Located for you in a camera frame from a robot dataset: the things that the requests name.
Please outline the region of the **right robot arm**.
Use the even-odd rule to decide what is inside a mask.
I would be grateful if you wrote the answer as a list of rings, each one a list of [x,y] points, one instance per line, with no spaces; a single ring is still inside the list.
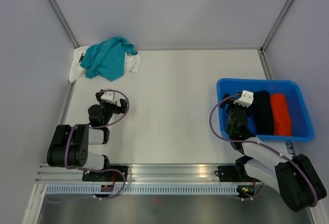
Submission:
[[[240,180],[256,178],[280,193],[294,212],[315,207],[327,196],[327,190],[311,161],[304,154],[296,156],[278,152],[265,144],[248,128],[253,94],[248,91],[224,94],[220,108],[228,113],[225,131],[232,148],[242,154],[234,173]]]

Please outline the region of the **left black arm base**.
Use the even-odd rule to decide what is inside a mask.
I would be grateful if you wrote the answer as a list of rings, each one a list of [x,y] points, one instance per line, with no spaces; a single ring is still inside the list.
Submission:
[[[120,171],[124,176],[128,175],[129,167],[126,165],[114,165],[111,166],[111,169],[116,169]],[[96,173],[90,172],[89,174],[83,174],[82,181],[84,182],[123,182],[123,177],[118,172],[105,172],[105,173]]]

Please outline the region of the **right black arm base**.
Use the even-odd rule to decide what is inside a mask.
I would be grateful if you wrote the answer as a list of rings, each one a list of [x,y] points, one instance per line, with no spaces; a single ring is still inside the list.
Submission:
[[[214,175],[219,178],[220,182],[254,182],[254,178],[249,177],[244,168],[237,165],[218,166]]]

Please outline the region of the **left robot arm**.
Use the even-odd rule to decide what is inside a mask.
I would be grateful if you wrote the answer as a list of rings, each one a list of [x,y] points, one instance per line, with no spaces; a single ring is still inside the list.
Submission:
[[[88,124],[56,127],[46,160],[50,167],[94,171],[96,177],[106,181],[112,176],[108,157],[88,149],[91,145],[108,143],[109,127],[123,119],[130,104],[127,96],[117,90],[102,89],[95,96],[98,103],[87,110]]]

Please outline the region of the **teal t-shirt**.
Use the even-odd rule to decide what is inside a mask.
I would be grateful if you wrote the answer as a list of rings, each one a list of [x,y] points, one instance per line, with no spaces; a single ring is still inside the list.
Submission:
[[[80,65],[89,79],[101,76],[114,81],[124,75],[126,54],[136,56],[138,51],[126,39],[114,37],[88,47]]]

